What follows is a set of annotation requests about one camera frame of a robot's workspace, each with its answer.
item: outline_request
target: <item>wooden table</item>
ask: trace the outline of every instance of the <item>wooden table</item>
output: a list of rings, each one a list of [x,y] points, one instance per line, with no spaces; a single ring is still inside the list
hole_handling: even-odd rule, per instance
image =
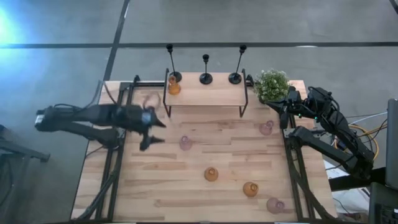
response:
[[[107,82],[111,94],[117,97],[119,82]],[[306,97],[303,81],[291,81]],[[144,97],[161,87],[136,88],[133,103],[141,104]],[[243,118],[236,108],[181,106],[173,109],[168,118],[164,108],[157,115],[167,129],[154,128],[152,134],[164,138],[164,144],[154,144],[145,152],[139,151],[142,137],[127,135],[119,180],[114,221],[125,222],[273,222],[297,221],[285,158],[285,148],[274,110],[262,105],[252,88],[248,88],[249,104]],[[101,93],[100,103],[109,103]],[[259,125],[274,121],[270,136],[259,132]],[[297,119],[297,125],[313,127],[311,119]],[[181,136],[194,140],[189,151],[179,146]],[[91,142],[87,152],[96,149]],[[323,165],[322,155],[303,147],[310,188],[326,208],[336,215],[334,201]],[[85,160],[72,212],[79,216],[98,193],[106,151],[98,151]],[[213,166],[219,177],[215,182],[203,178],[204,170]],[[243,184],[253,181],[259,193],[247,198]],[[273,215],[266,202],[277,197],[285,202],[285,211]],[[300,198],[305,210],[303,194]],[[105,199],[104,212],[108,211]]]

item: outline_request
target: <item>pink vase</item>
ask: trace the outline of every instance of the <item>pink vase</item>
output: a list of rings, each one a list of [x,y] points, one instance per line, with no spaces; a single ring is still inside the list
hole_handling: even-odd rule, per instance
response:
[[[266,123],[260,124],[260,126],[259,126],[260,133],[265,136],[272,134],[273,126],[274,126],[274,122],[271,120],[267,121]]]
[[[192,147],[192,140],[188,136],[182,136],[180,140],[180,149],[187,151]]]
[[[285,203],[283,201],[278,200],[277,198],[270,198],[267,201],[267,209],[272,214],[278,214],[283,212],[285,208]]]

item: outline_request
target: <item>orange vase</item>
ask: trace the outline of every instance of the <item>orange vase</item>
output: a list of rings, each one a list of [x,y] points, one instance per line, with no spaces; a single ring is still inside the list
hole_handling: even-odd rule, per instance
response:
[[[208,181],[215,181],[218,178],[218,171],[214,167],[209,167],[205,170],[205,179]]]
[[[175,76],[169,77],[169,93],[171,95],[177,95],[181,91],[181,86],[177,83]]]
[[[248,197],[256,196],[259,191],[259,186],[253,182],[246,182],[243,185],[243,193]]]

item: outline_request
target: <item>wooden shelf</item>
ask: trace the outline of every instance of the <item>wooden shelf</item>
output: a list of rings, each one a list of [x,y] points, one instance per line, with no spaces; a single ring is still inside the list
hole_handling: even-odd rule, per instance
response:
[[[202,72],[182,72],[178,83],[181,92],[171,95],[166,90],[165,104],[167,106],[244,106],[246,104],[243,74],[242,82],[231,84],[228,81],[230,73],[213,72],[212,83],[204,85],[199,82]]]

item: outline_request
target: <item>black candlestick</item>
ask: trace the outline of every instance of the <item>black candlestick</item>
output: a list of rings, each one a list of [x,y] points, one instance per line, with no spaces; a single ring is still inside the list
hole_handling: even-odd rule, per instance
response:
[[[207,85],[213,81],[213,77],[207,73],[207,62],[209,61],[209,55],[203,55],[203,61],[205,62],[205,72],[199,76],[200,83]]]
[[[172,55],[173,45],[172,44],[167,44],[166,48],[167,48],[167,51],[170,54],[170,58],[172,59],[172,65],[173,65],[173,72],[170,72],[170,75],[175,76],[175,79],[177,80],[177,82],[179,82],[179,81],[181,81],[182,76],[181,76],[181,73],[176,72],[175,69],[174,69],[174,62],[173,62],[173,55]]]
[[[246,45],[239,46],[239,53],[241,53],[241,55],[239,56],[238,67],[236,67],[236,72],[229,74],[229,77],[228,77],[229,82],[232,84],[238,84],[238,83],[241,83],[241,81],[242,81],[242,77],[238,73],[238,70],[239,70],[239,64],[241,63],[242,54],[244,53],[244,51],[246,49],[247,49]]]

